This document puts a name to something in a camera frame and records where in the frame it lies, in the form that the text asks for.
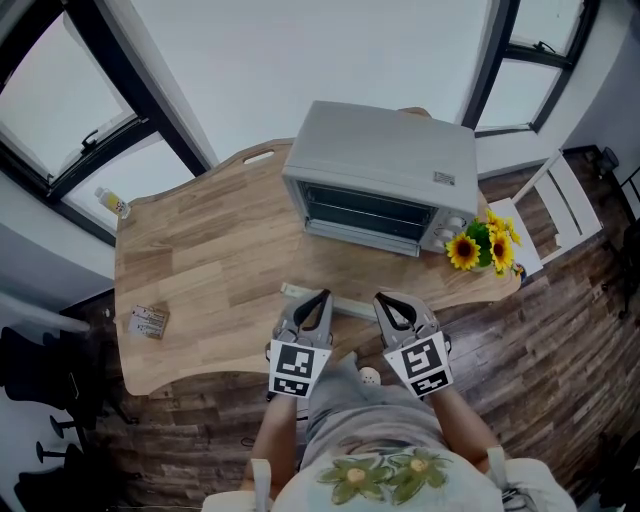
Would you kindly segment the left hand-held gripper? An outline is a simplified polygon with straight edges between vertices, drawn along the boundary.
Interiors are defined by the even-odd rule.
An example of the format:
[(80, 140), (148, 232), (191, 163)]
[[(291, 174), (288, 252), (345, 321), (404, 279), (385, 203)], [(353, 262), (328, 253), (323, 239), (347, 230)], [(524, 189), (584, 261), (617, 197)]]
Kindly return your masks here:
[(285, 306), (268, 344), (269, 391), (308, 398), (332, 353), (333, 296), (312, 290)]

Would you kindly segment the glass oven door with handle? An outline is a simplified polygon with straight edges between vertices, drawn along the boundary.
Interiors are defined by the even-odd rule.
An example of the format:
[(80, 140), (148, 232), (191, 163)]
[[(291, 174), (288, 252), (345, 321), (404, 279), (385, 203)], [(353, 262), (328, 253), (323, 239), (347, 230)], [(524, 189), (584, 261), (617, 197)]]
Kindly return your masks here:
[(421, 257), (397, 254), (306, 234), (300, 230), (276, 245), (280, 293), (289, 303), (327, 289), (338, 313), (373, 321), (373, 297), (398, 291), (420, 295), (427, 276)]

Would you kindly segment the clear bottle with yellow label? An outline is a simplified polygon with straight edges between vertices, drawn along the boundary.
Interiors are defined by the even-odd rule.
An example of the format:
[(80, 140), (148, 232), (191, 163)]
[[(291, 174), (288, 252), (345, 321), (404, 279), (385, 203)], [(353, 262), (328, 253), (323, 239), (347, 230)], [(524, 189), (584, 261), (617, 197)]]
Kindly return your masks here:
[(131, 212), (130, 205), (117, 194), (107, 188), (98, 187), (94, 195), (99, 203), (120, 219), (126, 219)]

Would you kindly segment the white shirt with green flowers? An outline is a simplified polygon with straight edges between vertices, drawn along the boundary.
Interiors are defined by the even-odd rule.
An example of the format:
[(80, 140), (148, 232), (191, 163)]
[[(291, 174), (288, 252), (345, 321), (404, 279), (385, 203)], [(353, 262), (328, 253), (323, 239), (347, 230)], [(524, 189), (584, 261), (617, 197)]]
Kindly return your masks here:
[(544, 463), (501, 447), (487, 462), (482, 473), (451, 451), (416, 446), (325, 453), (272, 497), (271, 468), (254, 459), (254, 489), (210, 495), (202, 512), (577, 512)]

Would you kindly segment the grey toaster oven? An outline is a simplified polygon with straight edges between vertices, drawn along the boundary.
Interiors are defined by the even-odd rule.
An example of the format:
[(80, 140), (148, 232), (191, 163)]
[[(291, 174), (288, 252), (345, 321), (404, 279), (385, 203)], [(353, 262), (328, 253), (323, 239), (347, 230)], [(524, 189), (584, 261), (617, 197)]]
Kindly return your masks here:
[(313, 102), (282, 176), (306, 233), (404, 255), (478, 214), (473, 131), (407, 111)]

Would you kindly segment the black-framed window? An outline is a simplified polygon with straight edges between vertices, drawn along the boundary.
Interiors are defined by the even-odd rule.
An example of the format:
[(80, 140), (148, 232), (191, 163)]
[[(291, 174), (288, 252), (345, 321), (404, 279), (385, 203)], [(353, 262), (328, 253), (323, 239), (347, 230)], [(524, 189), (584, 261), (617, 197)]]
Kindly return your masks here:
[[(575, 71), (601, 0), (490, 0), (461, 124), (478, 138), (539, 132)], [(538, 41), (556, 54), (536, 52)]]
[(73, 189), (153, 135), (160, 136), (194, 176), (212, 169), (218, 159), (132, 0), (0, 0), (0, 92), (59, 18), (70, 22), (99, 72), (124, 101), (124, 117), (97, 128), (94, 150), (87, 155), (79, 150), (57, 177), (13, 136), (0, 131), (0, 173), (49, 210), (114, 245), (115, 237), (104, 224), (65, 203)]

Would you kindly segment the yellow sunflower bouquet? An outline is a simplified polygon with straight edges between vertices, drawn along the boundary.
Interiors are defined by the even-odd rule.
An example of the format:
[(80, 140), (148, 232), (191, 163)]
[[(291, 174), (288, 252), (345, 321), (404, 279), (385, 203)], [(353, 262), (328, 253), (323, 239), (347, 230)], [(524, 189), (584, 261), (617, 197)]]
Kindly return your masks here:
[(512, 273), (524, 278), (524, 266), (516, 261), (514, 245), (521, 237), (512, 218), (500, 217), (486, 210), (486, 219), (476, 217), (466, 230), (445, 244), (451, 264), (461, 271), (478, 271), (491, 267), (497, 277)]

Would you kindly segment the brown card with white label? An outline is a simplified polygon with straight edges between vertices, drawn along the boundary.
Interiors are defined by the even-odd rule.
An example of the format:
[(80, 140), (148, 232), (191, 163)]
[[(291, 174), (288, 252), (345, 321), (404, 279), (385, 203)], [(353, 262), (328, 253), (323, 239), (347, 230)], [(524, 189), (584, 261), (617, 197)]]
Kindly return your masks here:
[(136, 305), (131, 312), (127, 332), (149, 339), (163, 338), (169, 313), (158, 308)]

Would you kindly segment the white wooden chair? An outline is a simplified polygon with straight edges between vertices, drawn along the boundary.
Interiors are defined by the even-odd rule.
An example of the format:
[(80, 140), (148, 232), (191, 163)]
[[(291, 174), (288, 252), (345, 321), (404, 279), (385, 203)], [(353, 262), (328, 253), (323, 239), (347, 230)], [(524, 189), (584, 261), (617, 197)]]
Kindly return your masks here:
[[(516, 208), (531, 191), (539, 195), (556, 229), (556, 250), (545, 257), (539, 255)], [(514, 221), (515, 231), (521, 236), (521, 243), (514, 247), (515, 262), (524, 268), (528, 277), (602, 229), (589, 198), (560, 150), (544, 162), (515, 196), (493, 202), (489, 208), (498, 216)]]

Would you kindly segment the person's grey trousers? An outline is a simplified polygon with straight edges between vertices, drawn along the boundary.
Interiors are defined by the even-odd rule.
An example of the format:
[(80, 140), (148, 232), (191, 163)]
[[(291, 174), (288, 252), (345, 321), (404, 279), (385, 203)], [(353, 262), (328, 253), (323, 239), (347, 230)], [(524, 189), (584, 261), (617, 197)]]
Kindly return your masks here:
[(312, 390), (303, 468), (325, 455), (448, 448), (430, 406), (401, 386), (364, 383), (356, 361), (347, 354), (323, 370)]

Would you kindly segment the small black waste bin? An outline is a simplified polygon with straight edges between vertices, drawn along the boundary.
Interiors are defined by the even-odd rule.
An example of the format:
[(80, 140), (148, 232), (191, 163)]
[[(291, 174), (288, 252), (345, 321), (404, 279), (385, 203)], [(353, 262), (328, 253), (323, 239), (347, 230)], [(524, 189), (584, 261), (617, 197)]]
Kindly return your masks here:
[(601, 176), (612, 173), (619, 166), (619, 160), (610, 147), (605, 147), (596, 159), (596, 167)]

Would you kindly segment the person's right forearm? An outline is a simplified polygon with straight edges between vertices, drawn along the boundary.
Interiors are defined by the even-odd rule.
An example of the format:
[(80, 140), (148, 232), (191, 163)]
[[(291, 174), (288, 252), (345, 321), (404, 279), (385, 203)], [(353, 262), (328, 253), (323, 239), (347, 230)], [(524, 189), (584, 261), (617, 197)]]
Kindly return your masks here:
[(431, 393), (429, 399), (449, 449), (487, 473), (487, 451), (499, 445), (489, 426), (451, 386)]

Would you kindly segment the person's left forearm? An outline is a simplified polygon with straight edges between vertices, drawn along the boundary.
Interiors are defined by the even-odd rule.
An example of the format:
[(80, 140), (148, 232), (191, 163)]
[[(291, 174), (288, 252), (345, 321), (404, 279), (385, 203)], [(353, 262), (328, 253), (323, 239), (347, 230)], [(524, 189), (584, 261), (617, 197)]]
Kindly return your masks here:
[(250, 459), (264, 459), (271, 469), (270, 497), (275, 500), (296, 472), (297, 398), (276, 395), (266, 409)]

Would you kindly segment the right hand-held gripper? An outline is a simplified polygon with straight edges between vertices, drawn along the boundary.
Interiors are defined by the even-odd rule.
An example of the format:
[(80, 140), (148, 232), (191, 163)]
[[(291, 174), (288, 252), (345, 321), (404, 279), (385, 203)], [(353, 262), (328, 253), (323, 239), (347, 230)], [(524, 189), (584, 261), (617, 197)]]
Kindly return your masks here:
[[(421, 299), (400, 292), (377, 293), (373, 306), (384, 347), (396, 348), (385, 350), (384, 358), (406, 389), (422, 399), (450, 386), (450, 338), (437, 332), (439, 322), (433, 311)], [(429, 337), (398, 348), (406, 336)]]

